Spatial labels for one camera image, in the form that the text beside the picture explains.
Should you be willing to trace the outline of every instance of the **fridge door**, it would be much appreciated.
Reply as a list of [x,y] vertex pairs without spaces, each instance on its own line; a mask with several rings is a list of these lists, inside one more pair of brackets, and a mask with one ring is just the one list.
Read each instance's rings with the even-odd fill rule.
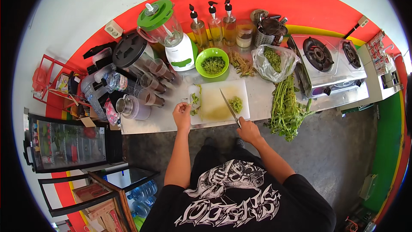
[[36,172],[72,170],[106,162],[105,127],[63,124],[34,116],[29,120]]

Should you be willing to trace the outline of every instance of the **white wall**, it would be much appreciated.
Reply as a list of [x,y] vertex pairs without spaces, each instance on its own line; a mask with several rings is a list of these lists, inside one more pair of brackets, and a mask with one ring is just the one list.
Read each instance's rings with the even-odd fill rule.
[[[13,81],[13,128],[28,184],[51,222],[37,182],[50,175],[34,175],[23,158],[23,108],[44,115],[45,105],[32,99],[31,77],[44,53],[69,59],[98,29],[111,19],[146,0],[41,0],[28,22],[18,53]],[[371,19],[394,41],[402,54],[408,50],[403,29],[388,0],[341,0]]]

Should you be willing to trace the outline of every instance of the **blender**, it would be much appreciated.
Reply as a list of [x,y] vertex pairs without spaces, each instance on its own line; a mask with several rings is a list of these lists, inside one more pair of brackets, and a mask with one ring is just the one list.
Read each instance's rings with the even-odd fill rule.
[[173,14],[170,0],[147,3],[137,19],[137,32],[152,43],[165,47],[166,57],[175,71],[194,68],[198,49]]

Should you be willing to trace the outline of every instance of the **spice jar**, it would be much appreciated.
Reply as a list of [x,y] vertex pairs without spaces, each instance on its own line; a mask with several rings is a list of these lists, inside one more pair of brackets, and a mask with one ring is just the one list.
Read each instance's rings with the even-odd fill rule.
[[250,20],[239,20],[236,26],[236,44],[241,48],[247,48],[252,43],[253,23]]

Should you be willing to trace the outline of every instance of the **shoe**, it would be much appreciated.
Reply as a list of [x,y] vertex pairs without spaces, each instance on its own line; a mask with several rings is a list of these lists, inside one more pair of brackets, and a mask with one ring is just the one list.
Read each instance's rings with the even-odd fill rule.
[[244,149],[245,148],[245,141],[243,141],[243,139],[242,138],[236,138],[236,144],[235,144],[235,147],[239,147],[239,148],[242,148],[242,149]]
[[204,146],[213,146],[213,147],[214,147],[214,146],[216,145],[216,142],[215,142],[215,140],[214,140],[213,138],[211,138],[211,137],[206,137],[203,145],[204,145]]

